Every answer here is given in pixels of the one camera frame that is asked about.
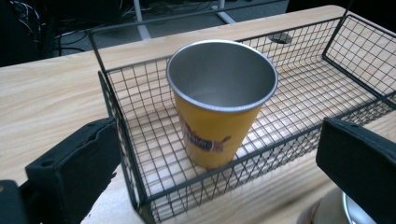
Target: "cup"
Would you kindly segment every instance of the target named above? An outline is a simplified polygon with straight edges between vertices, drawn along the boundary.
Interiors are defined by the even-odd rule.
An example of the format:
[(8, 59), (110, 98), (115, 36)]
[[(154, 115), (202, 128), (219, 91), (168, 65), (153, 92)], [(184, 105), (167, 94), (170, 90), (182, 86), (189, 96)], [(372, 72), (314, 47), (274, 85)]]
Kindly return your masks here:
[(228, 40), (199, 41), (179, 49), (166, 75), (187, 154), (208, 169), (233, 159), (278, 81), (266, 56)]

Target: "printed logo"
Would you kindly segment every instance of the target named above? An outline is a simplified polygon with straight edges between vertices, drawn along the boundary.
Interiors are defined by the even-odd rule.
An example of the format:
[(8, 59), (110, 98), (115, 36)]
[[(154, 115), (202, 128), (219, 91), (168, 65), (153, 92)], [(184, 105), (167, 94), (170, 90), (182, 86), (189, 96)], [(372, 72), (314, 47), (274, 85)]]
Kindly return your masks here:
[(231, 139), (231, 136), (224, 137), (224, 139), (220, 142), (202, 139), (196, 132), (194, 132), (190, 128), (189, 124), (183, 119), (180, 114), (179, 117), (181, 123), (181, 131), (183, 132), (185, 139), (187, 139), (189, 142), (204, 151), (215, 151), (220, 153), (224, 149), (224, 143)]

